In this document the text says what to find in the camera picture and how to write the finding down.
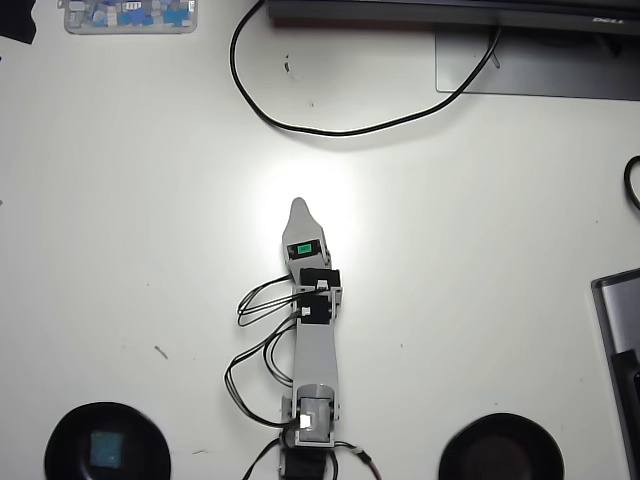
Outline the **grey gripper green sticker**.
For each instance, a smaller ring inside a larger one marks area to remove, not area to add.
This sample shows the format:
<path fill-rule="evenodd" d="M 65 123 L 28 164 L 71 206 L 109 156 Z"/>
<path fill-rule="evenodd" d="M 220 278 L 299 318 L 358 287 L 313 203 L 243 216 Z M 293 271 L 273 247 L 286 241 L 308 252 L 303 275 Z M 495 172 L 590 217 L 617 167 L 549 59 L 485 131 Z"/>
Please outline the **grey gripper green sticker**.
<path fill-rule="evenodd" d="M 296 197 L 282 235 L 288 270 L 330 269 L 331 258 L 325 242 L 324 230 L 312 216 L 306 201 Z"/>

